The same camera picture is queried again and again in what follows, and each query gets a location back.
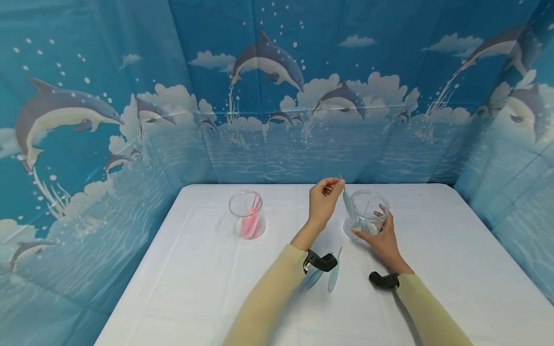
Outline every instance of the cup rim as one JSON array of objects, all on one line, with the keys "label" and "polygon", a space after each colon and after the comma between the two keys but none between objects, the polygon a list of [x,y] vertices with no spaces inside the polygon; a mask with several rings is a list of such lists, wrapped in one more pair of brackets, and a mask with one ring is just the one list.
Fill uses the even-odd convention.
[{"label": "cup rim", "polygon": [[[259,204],[259,207],[257,207],[252,213],[250,214],[237,214],[233,211],[233,209],[231,208],[231,203],[233,202],[233,200],[237,197],[239,197],[240,195],[244,195],[244,194],[247,194],[247,193],[253,193],[254,195],[256,195],[256,197],[260,200],[260,204]],[[262,206],[264,205],[264,200],[263,198],[260,196],[259,193],[257,193],[256,191],[254,190],[242,190],[242,191],[239,191],[239,192],[236,192],[235,194],[233,194],[231,196],[231,198],[229,199],[229,211],[231,212],[231,214],[235,215],[237,218],[248,218],[250,216],[253,216],[257,213],[260,212]]]},{"label": "cup rim", "polygon": [[[364,216],[362,214],[360,214],[357,210],[357,208],[355,207],[356,204],[354,203],[354,196],[356,195],[359,195],[359,194],[370,194],[370,195],[373,195],[375,197],[377,197],[378,199],[380,199],[381,201],[383,201],[383,204],[385,205],[385,207],[387,208],[387,211],[385,213],[383,213],[383,215],[381,216]],[[391,206],[389,205],[387,199],[385,197],[383,197],[383,195],[381,194],[378,194],[374,191],[371,191],[371,190],[359,190],[359,191],[356,191],[354,192],[351,196],[350,196],[350,201],[352,202],[352,205],[354,206],[354,214],[356,214],[356,216],[358,218],[361,218],[361,219],[364,219],[364,220],[384,220],[387,218],[388,214],[390,213],[390,209],[391,209]]]}]

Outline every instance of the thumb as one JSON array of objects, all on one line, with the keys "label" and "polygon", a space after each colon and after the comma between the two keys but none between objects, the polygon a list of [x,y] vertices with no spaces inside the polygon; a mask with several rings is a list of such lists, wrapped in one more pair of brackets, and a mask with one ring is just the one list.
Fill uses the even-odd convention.
[{"label": "thumb", "polygon": [[364,231],[362,231],[361,229],[359,228],[353,228],[352,229],[352,233],[354,233],[356,235],[356,237],[360,238],[361,240],[365,241],[366,243],[368,243],[370,246],[371,244],[373,243],[373,239],[375,238],[375,236],[371,235],[371,234],[367,234],[365,233]]},{"label": "thumb", "polygon": [[341,180],[339,181],[338,183],[335,184],[335,188],[333,189],[333,191],[331,191],[331,193],[329,194],[330,197],[333,198],[333,200],[335,201],[335,203],[337,202],[338,200],[338,196],[341,195],[341,192],[345,189],[345,181],[344,180]]}]

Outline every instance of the hand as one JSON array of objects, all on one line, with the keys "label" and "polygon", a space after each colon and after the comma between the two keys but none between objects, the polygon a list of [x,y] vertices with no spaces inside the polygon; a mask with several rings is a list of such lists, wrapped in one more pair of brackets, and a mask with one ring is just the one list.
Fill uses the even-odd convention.
[{"label": "hand", "polygon": [[310,189],[310,214],[308,223],[323,231],[335,211],[338,197],[345,188],[345,181],[325,178]]},{"label": "hand", "polygon": [[295,248],[307,251],[325,229],[331,218],[338,196],[345,188],[344,180],[326,178],[310,189],[310,211],[308,221],[290,242]]},{"label": "hand", "polygon": [[[376,216],[382,216],[383,214],[378,211],[373,212]],[[371,235],[363,232],[360,229],[352,229],[352,232],[368,243],[374,252],[383,260],[383,262],[391,268],[396,274],[414,274],[414,271],[404,261],[398,250],[396,243],[396,235],[394,234],[394,221],[391,213],[383,223],[383,228],[378,235]]]}]

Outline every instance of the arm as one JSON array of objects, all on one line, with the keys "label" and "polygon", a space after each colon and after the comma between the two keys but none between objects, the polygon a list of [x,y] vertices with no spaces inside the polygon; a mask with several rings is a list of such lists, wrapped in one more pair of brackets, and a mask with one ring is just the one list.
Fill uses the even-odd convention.
[{"label": "arm", "polygon": [[[324,194],[326,187],[331,190],[329,195]],[[252,289],[223,342],[224,346],[266,345],[273,325],[306,275],[304,260],[307,251],[325,228],[343,188],[344,182],[327,178],[310,189],[308,222]]]},{"label": "arm", "polygon": [[472,346],[464,331],[415,274],[398,276],[396,293],[425,346]]},{"label": "arm", "polygon": [[[377,216],[382,215],[379,212],[375,212],[375,214]],[[398,274],[400,286],[396,293],[412,317],[425,346],[473,345],[448,311],[444,309],[400,255],[396,235],[394,234],[392,214],[388,215],[383,224],[383,229],[376,236],[358,229],[352,231],[365,240],[385,264]]]}]

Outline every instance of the pink utensil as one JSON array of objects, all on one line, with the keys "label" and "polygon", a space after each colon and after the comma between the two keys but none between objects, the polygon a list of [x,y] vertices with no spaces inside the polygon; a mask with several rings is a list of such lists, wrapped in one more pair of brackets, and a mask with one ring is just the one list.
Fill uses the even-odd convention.
[{"label": "pink utensil", "polygon": [[257,212],[259,211],[260,204],[261,199],[258,199],[257,202],[256,199],[254,199],[254,202],[252,203],[252,208],[247,210],[247,215],[253,215],[248,216],[242,220],[242,223],[240,225],[241,237],[245,239],[250,239],[255,235],[256,230],[258,229],[258,219],[260,214]]}]

